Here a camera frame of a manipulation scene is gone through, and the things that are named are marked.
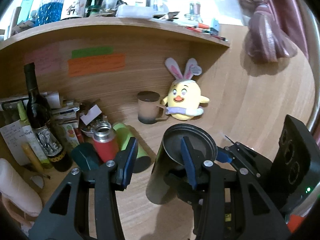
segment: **green tumbler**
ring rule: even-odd
[[[113,129],[116,131],[118,146],[122,151],[127,147],[130,137],[134,137],[130,132],[129,128],[124,123],[116,123],[113,126]],[[146,153],[146,151],[138,144],[138,155],[136,163],[133,168],[133,173],[139,173],[145,171],[151,165],[151,158]]]

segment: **metal bolt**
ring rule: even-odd
[[[116,163],[115,163],[113,160],[106,162],[106,165],[107,165],[108,167],[112,167],[112,166],[114,166],[115,164],[116,164]]]
[[[241,168],[241,169],[240,169],[240,173],[241,173],[242,175],[247,175],[247,174],[249,173],[249,171],[248,171],[246,168]]]
[[[212,161],[209,161],[209,160],[206,160],[203,162],[204,166],[206,167],[211,167],[213,165],[213,162]]]
[[[79,168],[73,168],[72,170],[71,170],[71,174],[72,175],[76,175],[76,174],[78,174],[79,173]]]

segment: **blue liquid bottle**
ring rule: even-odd
[[[64,0],[41,0],[36,26],[60,20]]]
[[[21,11],[18,17],[18,24],[22,21],[27,21],[29,19],[29,14],[31,10],[33,0],[22,0]]]

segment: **plush toy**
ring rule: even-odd
[[[168,104],[166,114],[171,114],[178,120],[190,120],[194,116],[203,114],[203,109],[199,107],[199,104],[208,103],[210,100],[201,96],[200,87],[194,80],[191,80],[193,75],[198,76],[202,73],[197,61],[194,58],[188,60],[183,76],[173,58],[168,58],[165,66],[176,78],[170,87],[168,96],[162,100],[164,106]]]

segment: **yellow-green bottle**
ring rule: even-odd
[[[38,142],[38,139],[36,135],[34,134],[30,122],[28,120],[26,111],[24,109],[22,101],[18,103],[18,111],[19,111],[19,116],[20,116],[20,124],[22,126],[22,129],[27,137],[27,141],[30,144],[31,148],[35,152],[35,155],[39,159],[41,165],[45,169],[50,169],[52,168],[52,164],[50,163],[49,159],[47,156],[44,154],[40,143]]]

